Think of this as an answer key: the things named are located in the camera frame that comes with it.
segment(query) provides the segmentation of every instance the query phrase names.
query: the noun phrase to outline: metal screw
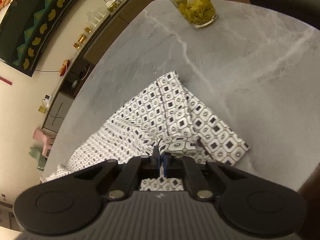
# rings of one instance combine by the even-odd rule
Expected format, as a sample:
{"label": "metal screw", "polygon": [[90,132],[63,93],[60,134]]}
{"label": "metal screw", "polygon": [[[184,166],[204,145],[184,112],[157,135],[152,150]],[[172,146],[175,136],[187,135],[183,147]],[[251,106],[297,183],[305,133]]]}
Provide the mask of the metal screw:
{"label": "metal screw", "polygon": [[112,190],[109,192],[108,194],[109,198],[113,198],[113,199],[116,199],[116,198],[121,198],[124,196],[124,192],[121,191],[121,190]]}
{"label": "metal screw", "polygon": [[197,196],[199,198],[211,198],[213,196],[213,193],[210,190],[199,190],[197,192]]}

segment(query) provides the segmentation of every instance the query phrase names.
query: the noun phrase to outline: gray marble table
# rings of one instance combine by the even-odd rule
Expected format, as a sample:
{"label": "gray marble table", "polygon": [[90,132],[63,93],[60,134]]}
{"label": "gray marble table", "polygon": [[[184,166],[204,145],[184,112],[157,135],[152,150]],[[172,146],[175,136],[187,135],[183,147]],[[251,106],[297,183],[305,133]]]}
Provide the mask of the gray marble table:
{"label": "gray marble table", "polygon": [[218,19],[191,28],[154,1],[108,49],[74,101],[44,176],[159,76],[176,70],[251,150],[237,165],[297,190],[320,159],[320,31],[253,5],[213,0]]}

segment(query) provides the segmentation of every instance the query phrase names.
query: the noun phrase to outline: black and white patterned fabric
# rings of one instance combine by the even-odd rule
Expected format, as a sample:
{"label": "black and white patterned fabric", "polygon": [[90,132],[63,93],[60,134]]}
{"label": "black and white patterned fabric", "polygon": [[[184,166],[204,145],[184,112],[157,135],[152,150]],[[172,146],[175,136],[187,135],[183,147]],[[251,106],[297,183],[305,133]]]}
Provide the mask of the black and white patterned fabric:
{"label": "black and white patterned fabric", "polygon": [[[159,146],[163,154],[187,155],[197,163],[207,159],[234,165],[249,147],[204,103],[183,87],[176,72],[169,72],[151,83],[124,104],[91,135],[70,158],[67,166],[42,182],[108,159],[126,163],[130,158],[152,155]],[[181,180],[166,179],[161,169],[158,179],[145,179],[140,190],[183,190]]]}

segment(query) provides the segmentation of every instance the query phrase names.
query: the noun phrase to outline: glass of tea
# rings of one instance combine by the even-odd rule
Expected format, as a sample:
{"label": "glass of tea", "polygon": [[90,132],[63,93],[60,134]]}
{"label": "glass of tea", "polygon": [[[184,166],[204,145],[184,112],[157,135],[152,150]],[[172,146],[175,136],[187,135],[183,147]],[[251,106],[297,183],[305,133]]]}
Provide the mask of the glass of tea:
{"label": "glass of tea", "polygon": [[211,25],[217,18],[210,0],[170,0],[194,28]]}

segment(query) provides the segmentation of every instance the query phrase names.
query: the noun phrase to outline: small jar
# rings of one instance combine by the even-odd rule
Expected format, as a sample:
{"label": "small jar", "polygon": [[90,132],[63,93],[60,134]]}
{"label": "small jar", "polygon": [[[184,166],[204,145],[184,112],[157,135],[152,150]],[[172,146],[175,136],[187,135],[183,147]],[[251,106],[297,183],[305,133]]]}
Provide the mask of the small jar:
{"label": "small jar", "polygon": [[85,26],[84,26],[84,30],[87,32],[87,33],[90,33],[92,32],[92,30],[95,28],[96,25],[94,25],[89,19],[87,20],[87,22],[85,23]]}
{"label": "small jar", "polygon": [[194,28],[211,25],[217,18],[210,0],[170,0]]}
{"label": "small jar", "polygon": [[85,36],[84,34],[81,34],[80,37],[78,38],[78,43],[83,43],[86,38],[87,36]]}
{"label": "small jar", "polygon": [[73,46],[76,48],[76,49],[79,49],[80,48],[80,45],[78,43],[74,43]]}

